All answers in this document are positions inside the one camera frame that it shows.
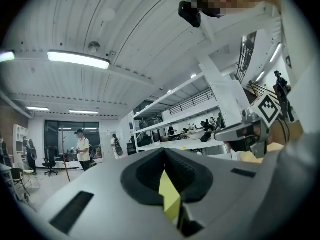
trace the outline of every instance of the door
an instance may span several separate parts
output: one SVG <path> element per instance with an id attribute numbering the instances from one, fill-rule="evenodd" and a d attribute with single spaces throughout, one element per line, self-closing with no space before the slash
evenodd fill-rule
<path id="1" fill-rule="evenodd" d="M 100 134 L 101 151 L 102 151 L 102 158 L 104 163 L 108 161 L 116 160 L 114 151 L 111 146 L 111 139 L 113 134 L 116 134 L 116 132 L 108 131 Z"/>

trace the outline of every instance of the wooden pole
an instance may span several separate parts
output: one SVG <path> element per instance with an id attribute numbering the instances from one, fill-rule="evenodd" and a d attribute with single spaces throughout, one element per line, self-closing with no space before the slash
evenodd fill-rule
<path id="1" fill-rule="evenodd" d="M 62 126 L 62 153 L 63 153 L 63 161 L 64 161 L 64 167 L 66 171 L 66 175 L 68 176 L 69 182 L 71 182 L 69 173 L 68 173 L 68 168 L 67 168 L 67 163 L 66 163 L 66 156 L 65 156 L 65 137 L 64 137 L 64 127 Z"/>

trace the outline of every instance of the light fixture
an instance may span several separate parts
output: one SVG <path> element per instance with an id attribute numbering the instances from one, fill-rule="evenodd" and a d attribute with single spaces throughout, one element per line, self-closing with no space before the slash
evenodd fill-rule
<path id="1" fill-rule="evenodd" d="M 98 58 L 82 53 L 67 52 L 61 50 L 48 51 L 49 61 L 52 62 L 67 62 L 80 65 L 87 65 L 99 69 L 107 70 L 110 65 L 110 61 L 103 58 Z"/>
<path id="2" fill-rule="evenodd" d="M 82 110 L 69 110 L 73 114 L 88 114 L 88 115 L 97 115 L 97 111 L 82 111 Z"/>
<path id="3" fill-rule="evenodd" d="M 262 76 L 264 75 L 264 73 L 265 73 L 265 72 L 264 72 L 264 71 L 262 71 L 262 72 L 261 72 L 261 74 L 259 75 L 259 77 L 257 78 L 257 80 L 256 80 L 256 81 L 259 81 L 259 80 L 260 80 L 260 78 L 262 78 Z"/>
<path id="4" fill-rule="evenodd" d="M 36 111 L 50 111 L 47 107 L 35 107 L 35 106 L 27 106 L 28 110 L 36 110 Z"/>
<path id="5" fill-rule="evenodd" d="M 280 50 L 280 47 L 281 47 L 281 43 L 279 43 L 278 46 L 276 47 L 275 52 L 274 52 L 272 58 L 270 59 L 270 62 L 272 62 L 272 61 L 275 59 L 277 53 L 278 53 L 279 50 Z"/>
<path id="6" fill-rule="evenodd" d="M 0 53 L 0 62 L 13 61 L 16 58 L 12 51 Z"/>

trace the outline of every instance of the man wearing cap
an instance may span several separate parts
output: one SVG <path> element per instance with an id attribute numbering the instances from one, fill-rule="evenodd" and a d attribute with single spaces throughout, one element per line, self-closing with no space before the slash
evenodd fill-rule
<path id="1" fill-rule="evenodd" d="M 86 171 L 90 167 L 89 140 L 85 138 L 82 129 L 77 130 L 74 134 L 79 138 L 76 146 L 76 149 L 79 152 L 79 162 L 83 170 Z"/>
<path id="2" fill-rule="evenodd" d="M 288 85 L 287 80 L 281 77 L 282 74 L 278 70 L 274 72 L 274 75 L 276 76 L 276 87 L 280 95 L 280 106 L 283 117 L 287 120 L 289 114 L 290 121 L 294 122 L 295 118 L 292 115 L 291 105 L 287 99 L 287 95 L 289 91 L 291 91 L 291 87 Z"/>

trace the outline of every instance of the brown wall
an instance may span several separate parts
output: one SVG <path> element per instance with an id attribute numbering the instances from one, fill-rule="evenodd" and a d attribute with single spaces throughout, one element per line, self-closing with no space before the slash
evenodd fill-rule
<path id="1" fill-rule="evenodd" d="M 7 144 L 8 152 L 13 155 L 14 125 L 28 128 L 29 119 L 20 114 L 2 98 L 0 98 L 0 134 Z"/>

